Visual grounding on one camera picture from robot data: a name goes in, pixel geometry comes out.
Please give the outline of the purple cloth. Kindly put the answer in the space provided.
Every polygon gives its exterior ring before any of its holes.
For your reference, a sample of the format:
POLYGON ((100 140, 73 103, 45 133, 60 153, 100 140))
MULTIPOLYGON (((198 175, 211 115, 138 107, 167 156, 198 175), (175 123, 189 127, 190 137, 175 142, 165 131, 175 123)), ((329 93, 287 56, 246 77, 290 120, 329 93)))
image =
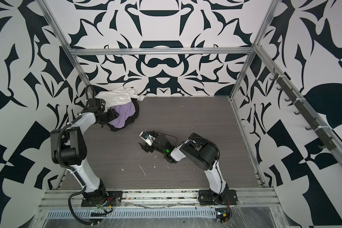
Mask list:
POLYGON ((124 127, 126 120, 129 117, 133 116, 136 112, 133 102, 113 106, 112 109, 114 109, 119 114, 116 119, 109 122, 109 124, 115 128, 124 127))

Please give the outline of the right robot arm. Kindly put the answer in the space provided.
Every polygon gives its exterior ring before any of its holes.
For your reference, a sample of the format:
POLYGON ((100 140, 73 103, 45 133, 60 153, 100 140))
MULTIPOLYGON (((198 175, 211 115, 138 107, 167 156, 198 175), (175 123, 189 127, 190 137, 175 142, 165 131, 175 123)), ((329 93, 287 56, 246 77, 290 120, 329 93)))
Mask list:
POLYGON ((141 132, 139 137, 145 142, 140 147, 147 153, 158 151, 167 162, 178 163, 188 158, 204 171, 209 190, 202 192, 199 201, 204 204, 223 204, 227 199, 229 186, 222 176, 219 166, 220 150, 216 144, 196 133, 192 133, 179 145, 173 145, 167 134, 156 131, 141 132))

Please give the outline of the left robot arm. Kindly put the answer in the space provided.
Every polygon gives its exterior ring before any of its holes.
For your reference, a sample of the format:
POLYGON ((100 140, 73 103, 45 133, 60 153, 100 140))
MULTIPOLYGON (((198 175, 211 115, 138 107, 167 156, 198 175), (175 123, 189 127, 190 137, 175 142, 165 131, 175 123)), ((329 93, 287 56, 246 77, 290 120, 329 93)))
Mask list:
POLYGON ((73 121, 50 133, 53 163, 70 171, 81 185, 82 194, 88 198, 106 198, 104 184, 95 175, 87 161, 87 146, 83 137, 94 124, 104 126, 119 116, 114 109, 107 109, 103 99, 91 98, 73 121))

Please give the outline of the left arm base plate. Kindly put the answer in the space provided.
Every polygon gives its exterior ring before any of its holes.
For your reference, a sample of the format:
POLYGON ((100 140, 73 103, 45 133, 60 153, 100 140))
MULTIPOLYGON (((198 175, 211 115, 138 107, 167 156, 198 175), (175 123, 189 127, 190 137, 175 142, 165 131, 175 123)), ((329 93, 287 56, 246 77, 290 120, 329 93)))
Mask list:
POLYGON ((102 193, 84 193, 81 203, 82 207, 96 207, 101 206, 115 206, 117 203, 122 202, 123 191, 107 191, 102 193))

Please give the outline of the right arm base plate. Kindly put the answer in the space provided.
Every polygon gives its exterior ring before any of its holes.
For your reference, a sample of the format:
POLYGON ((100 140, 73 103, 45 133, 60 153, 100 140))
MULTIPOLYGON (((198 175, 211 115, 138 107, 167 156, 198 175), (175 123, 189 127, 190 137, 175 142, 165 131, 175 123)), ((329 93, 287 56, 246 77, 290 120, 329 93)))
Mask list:
POLYGON ((235 190, 225 189, 221 194, 212 190, 199 190, 198 201, 202 206, 208 205, 237 205, 238 197, 235 190))

